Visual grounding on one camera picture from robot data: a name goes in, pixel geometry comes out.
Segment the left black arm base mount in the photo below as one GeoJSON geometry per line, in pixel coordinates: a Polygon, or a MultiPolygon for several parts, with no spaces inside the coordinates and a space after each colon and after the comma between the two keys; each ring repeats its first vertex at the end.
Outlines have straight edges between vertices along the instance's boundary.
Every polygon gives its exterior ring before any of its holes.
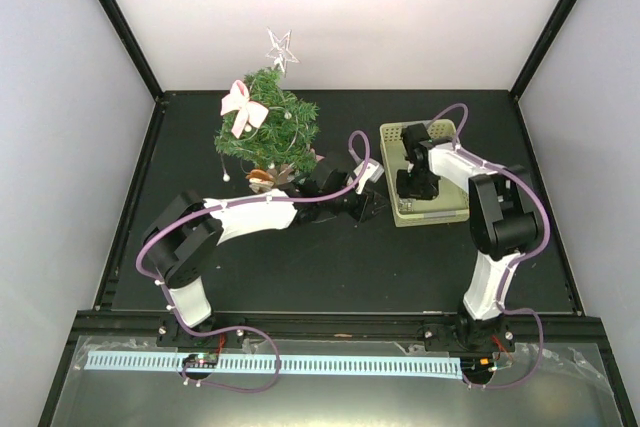
{"type": "Polygon", "coordinates": [[[209,332],[220,328],[235,326],[236,329],[215,336],[195,336],[186,332],[173,315],[162,317],[156,337],[156,346],[174,348],[187,357],[178,368],[179,374],[186,370],[187,378],[198,382],[209,380],[212,370],[219,363],[223,353],[239,351],[245,337],[241,326],[246,319],[231,314],[215,314],[192,327],[196,332],[209,332]]]}

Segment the yellow-green plastic basket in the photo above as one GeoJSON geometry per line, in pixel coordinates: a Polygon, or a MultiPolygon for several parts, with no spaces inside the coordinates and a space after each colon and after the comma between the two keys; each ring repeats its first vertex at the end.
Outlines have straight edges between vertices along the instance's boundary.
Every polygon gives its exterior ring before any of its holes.
{"type": "Polygon", "coordinates": [[[439,195],[433,200],[400,198],[396,191],[396,175],[406,170],[402,130],[410,122],[385,123],[379,127],[382,163],[385,169],[391,212],[396,227],[465,222],[469,219],[468,195],[447,179],[439,182],[439,195]]]}

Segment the silver star ornament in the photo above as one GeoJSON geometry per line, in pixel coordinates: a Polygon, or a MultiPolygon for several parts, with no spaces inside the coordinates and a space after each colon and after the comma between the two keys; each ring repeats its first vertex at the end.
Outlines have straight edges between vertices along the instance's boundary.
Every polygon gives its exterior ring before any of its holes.
{"type": "Polygon", "coordinates": [[[271,28],[268,28],[267,33],[270,50],[265,57],[271,59],[273,67],[279,70],[283,77],[286,77],[289,65],[300,63],[300,60],[291,51],[292,31],[288,30],[282,36],[278,36],[271,28]]]}

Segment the small green christmas tree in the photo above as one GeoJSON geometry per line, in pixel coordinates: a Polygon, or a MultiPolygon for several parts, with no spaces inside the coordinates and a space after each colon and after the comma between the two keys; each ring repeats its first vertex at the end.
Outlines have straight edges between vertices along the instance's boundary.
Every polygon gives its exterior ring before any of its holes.
{"type": "Polygon", "coordinates": [[[281,72],[263,68],[250,72],[242,79],[250,91],[250,98],[269,109],[259,129],[249,126],[236,139],[231,133],[235,114],[221,116],[221,127],[214,145],[218,153],[246,161],[267,170],[283,166],[295,168],[295,173],[308,173],[317,163],[312,151],[319,133],[316,104],[281,88],[281,72]]]}

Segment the pink felt bow ornament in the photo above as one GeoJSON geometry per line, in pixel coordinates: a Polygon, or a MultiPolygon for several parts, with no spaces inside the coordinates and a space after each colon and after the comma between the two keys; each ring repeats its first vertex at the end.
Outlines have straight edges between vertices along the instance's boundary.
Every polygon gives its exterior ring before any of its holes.
{"type": "Polygon", "coordinates": [[[235,118],[231,127],[231,133],[239,139],[249,126],[251,129],[259,129],[268,116],[269,109],[250,98],[250,91],[241,80],[233,82],[229,93],[221,101],[222,116],[234,113],[235,118]]]}

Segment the gingerbread figure ornament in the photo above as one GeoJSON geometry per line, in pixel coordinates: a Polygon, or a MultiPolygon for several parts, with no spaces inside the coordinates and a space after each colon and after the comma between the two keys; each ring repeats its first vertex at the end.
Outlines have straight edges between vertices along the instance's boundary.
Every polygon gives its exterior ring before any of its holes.
{"type": "Polygon", "coordinates": [[[254,194],[269,192],[275,185],[274,178],[268,172],[260,169],[251,170],[246,175],[246,179],[248,181],[250,190],[254,194]]]}

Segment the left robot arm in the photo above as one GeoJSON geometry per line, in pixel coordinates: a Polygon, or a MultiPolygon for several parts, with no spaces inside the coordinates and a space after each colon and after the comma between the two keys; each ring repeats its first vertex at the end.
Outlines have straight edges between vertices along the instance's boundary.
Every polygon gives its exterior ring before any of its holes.
{"type": "Polygon", "coordinates": [[[327,156],[312,174],[263,193],[235,199],[179,195],[152,225],[137,263],[163,290],[179,333],[193,346],[214,335],[212,307],[202,282],[206,258],[219,245],[262,231],[320,223],[342,213],[364,222],[385,206],[373,186],[384,173],[373,159],[327,156]]]}

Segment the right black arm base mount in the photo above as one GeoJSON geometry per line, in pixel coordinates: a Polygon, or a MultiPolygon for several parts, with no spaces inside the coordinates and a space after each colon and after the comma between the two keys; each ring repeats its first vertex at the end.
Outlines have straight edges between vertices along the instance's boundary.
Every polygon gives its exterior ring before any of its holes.
{"type": "Polygon", "coordinates": [[[434,351],[463,353],[492,353],[504,348],[514,351],[514,343],[506,337],[507,328],[502,318],[490,321],[467,321],[446,317],[440,322],[424,322],[417,338],[425,348],[434,351]]]}

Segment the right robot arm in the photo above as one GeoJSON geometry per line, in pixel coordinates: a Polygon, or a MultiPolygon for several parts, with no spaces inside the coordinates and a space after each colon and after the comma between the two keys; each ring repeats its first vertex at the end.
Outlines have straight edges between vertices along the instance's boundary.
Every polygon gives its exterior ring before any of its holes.
{"type": "Polygon", "coordinates": [[[518,265],[542,251],[549,219],[521,165],[504,167],[466,151],[451,137],[434,139],[425,124],[402,129],[408,167],[396,174],[401,199],[432,201],[448,180],[468,196],[469,227],[477,249],[470,285],[454,326],[457,343],[477,350],[499,330],[518,265]]]}

